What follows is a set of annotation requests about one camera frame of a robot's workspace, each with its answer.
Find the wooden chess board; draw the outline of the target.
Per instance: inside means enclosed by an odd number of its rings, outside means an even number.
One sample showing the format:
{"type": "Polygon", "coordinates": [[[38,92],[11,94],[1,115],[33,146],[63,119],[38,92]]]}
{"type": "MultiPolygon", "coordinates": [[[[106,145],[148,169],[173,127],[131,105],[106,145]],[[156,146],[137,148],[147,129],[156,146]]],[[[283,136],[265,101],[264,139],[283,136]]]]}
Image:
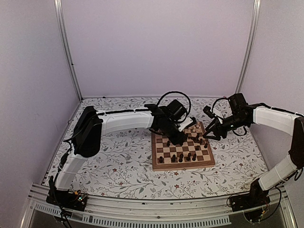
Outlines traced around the wooden chess board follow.
{"type": "Polygon", "coordinates": [[[184,129],[188,137],[182,145],[173,145],[164,135],[152,134],[152,169],[177,171],[209,168],[215,165],[208,139],[203,137],[202,122],[184,129]]]}

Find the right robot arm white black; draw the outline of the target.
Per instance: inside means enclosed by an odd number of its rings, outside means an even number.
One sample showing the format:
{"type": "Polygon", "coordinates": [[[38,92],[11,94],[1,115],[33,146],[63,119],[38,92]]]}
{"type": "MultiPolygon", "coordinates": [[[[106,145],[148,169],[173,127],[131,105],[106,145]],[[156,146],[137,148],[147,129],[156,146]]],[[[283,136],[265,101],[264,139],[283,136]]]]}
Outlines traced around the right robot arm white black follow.
{"type": "Polygon", "coordinates": [[[213,106],[205,106],[203,112],[212,119],[205,128],[206,139],[219,141],[225,139],[229,131],[253,124],[270,127],[292,137],[288,155],[251,184],[251,193],[246,195],[249,207],[256,207],[264,199],[263,191],[279,184],[297,170],[304,168],[304,116],[280,108],[270,107],[264,103],[248,104],[242,93],[227,98],[232,111],[229,117],[216,114],[213,106]]]}

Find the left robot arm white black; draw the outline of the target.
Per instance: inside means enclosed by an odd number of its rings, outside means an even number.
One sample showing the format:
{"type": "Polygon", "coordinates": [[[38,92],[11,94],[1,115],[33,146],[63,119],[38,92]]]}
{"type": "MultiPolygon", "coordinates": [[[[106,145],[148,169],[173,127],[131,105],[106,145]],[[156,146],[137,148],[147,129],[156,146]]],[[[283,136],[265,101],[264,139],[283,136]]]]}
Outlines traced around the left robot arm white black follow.
{"type": "Polygon", "coordinates": [[[74,127],[73,135],[66,140],[69,148],[61,157],[56,176],[49,179],[49,187],[54,190],[53,200],[60,206],[70,203],[71,197],[66,191],[84,162],[99,153],[103,135],[144,128],[165,135],[173,145],[182,145],[187,139],[184,129],[196,122],[189,114],[190,110],[178,100],[167,106],[145,104],[143,108],[115,111],[87,106],[74,127]]]}

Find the floral patterned table mat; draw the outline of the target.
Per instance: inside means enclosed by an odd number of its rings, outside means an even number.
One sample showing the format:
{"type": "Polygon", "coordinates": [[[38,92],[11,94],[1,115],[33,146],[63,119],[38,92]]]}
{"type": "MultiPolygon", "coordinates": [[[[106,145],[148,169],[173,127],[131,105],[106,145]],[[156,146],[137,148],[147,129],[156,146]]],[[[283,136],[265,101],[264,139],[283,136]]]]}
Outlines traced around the floral patterned table mat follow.
{"type": "Polygon", "coordinates": [[[214,197],[247,191],[267,171],[251,133],[242,129],[226,139],[210,141],[211,168],[154,171],[151,132],[131,129],[104,135],[101,150],[89,158],[70,186],[90,195],[130,199],[172,200],[214,197]]]}

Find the front aluminium rail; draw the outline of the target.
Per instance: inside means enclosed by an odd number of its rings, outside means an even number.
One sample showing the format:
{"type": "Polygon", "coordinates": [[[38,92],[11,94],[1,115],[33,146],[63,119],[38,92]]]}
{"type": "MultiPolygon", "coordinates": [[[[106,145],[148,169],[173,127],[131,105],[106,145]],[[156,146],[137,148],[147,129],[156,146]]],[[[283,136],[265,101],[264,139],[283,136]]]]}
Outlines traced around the front aluminium rail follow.
{"type": "Polygon", "coordinates": [[[297,228],[288,195],[280,186],[270,203],[233,210],[230,196],[199,199],[143,200],[88,196],[84,211],[46,201],[48,187],[33,184],[21,220],[23,228],[297,228]]]}

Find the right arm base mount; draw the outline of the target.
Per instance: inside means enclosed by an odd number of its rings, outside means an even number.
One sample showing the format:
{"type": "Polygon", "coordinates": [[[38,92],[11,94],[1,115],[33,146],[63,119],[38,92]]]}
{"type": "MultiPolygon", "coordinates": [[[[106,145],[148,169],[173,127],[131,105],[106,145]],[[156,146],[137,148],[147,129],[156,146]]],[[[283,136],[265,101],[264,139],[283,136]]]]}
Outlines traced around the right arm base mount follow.
{"type": "Polygon", "coordinates": [[[241,211],[250,209],[244,213],[244,217],[251,223],[260,222],[263,216],[269,210],[269,190],[250,190],[246,194],[232,194],[227,199],[227,206],[232,208],[232,211],[241,211]]]}

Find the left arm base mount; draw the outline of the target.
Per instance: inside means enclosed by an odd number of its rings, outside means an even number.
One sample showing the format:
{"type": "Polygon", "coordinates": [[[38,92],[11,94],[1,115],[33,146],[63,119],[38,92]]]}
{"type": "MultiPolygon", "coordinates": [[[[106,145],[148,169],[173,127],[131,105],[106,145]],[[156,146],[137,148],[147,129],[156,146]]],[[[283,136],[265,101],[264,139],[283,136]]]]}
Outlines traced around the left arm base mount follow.
{"type": "Polygon", "coordinates": [[[75,192],[63,191],[57,190],[55,186],[50,186],[46,202],[66,209],[85,211],[87,194],[80,190],[75,192]]]}

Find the right aluminium frame post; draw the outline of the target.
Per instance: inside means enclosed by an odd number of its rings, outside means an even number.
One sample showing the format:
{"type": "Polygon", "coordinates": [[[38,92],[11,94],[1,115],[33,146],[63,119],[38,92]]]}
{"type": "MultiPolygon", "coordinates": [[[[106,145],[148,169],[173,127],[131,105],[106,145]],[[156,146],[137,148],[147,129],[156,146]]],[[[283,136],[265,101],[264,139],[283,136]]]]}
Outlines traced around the right aluminium frame post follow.
{"type": "Polygon", "coordinates": [[[245,81],[247,69],[248,69],[249,62],[250,62],[251,53],[252,53],[253,46],[254,46],[256,31],[257,31],[257,27],[258,27],[260,8],[261,8],[261,0],[254,0],[246,50],[245,50],[240,74],[238,77],[235,93],[241,92],[244,81],[245,81]]]}

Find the aluminium frame post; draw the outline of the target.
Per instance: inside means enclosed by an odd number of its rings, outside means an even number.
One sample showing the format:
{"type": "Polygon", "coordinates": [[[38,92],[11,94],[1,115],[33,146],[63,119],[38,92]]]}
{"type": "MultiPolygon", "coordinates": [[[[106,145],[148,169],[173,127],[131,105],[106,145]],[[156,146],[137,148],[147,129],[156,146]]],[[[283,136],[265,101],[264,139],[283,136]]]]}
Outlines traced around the aluminium frame post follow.
{"type": "Polygon", "coordinates": [[[257,31],[257,27],[258,27],[260,8],[261,8],[261,0],[254,0],[246,50],[245,50],[240,74],[238,77],[235,93],[241,92],[244,81],[245,81],[247,69],[248,69],[249,62],[250,62],[251,53],[252,53],[253,46],[254,46],[256,31],[257,31]]]}
{"type": "Polygon", "coordinates": [[[73,84],[73,87],[74,87],[74,90],[75,90],[75,93],[76,93],[76,96],[77,96],[78,100],[82,101],[83,96],[82,96],[80,85],[79,85],[79,82],[78,82],[78,79],[77,79],[77,76],[76,76],[76,71],[75,71],[75,68],[74,68],[74,62],[73,62],[73,59],[72,59],[71,50],[70,50],[69,43],[68,43],[67,30],[66,30],[63,8],[62,8],[62,1],[61,0],[54,0],[54,6],[55,6],[55,13],[56,13],[56,18],[57,18],[59,33],[60,33],[60,36],[61,36],[63,49],[64,49],[64,53],[65,53],[65,56],[66,56],[68,70],[70,72],[72,84],[73,84]]]}

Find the left aluminium frame post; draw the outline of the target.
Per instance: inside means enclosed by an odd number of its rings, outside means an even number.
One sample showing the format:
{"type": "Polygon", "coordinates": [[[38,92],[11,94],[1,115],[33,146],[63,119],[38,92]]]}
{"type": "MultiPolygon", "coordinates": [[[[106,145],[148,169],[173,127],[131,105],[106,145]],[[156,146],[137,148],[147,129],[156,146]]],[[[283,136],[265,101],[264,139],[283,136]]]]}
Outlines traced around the left aluminium frame post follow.
{"type": "Polygon", "coordinates": [[[79,82],[78,82],[78,79],[77,79],[77,76],[76,76],[76,71],[75,71],[75,68],[74,68],[74,62],[73,62],[73,59],[72,59],[71,50],[70,50],[69,43],[68,43],[67,30],[66,30],[63,8],[62,8],[62,1],[61,0],[54,0],[54,6],[55,6],[55,13],[56,13],[56,18],[57,18],[59,33],[60,33],[60,36],[61,36],[63,49],[64,49],[64,53],[65,53],[65,56],[66,56],[68,70],[70,72],[72,84],[73,84],[73,87],[74,87],[74,90],[75,90],[75,93],[76,93],[76,96],[77,96],[78,100],[82,101],[83,96],[82,96],[80,85],[79,85],[79,82]]]}

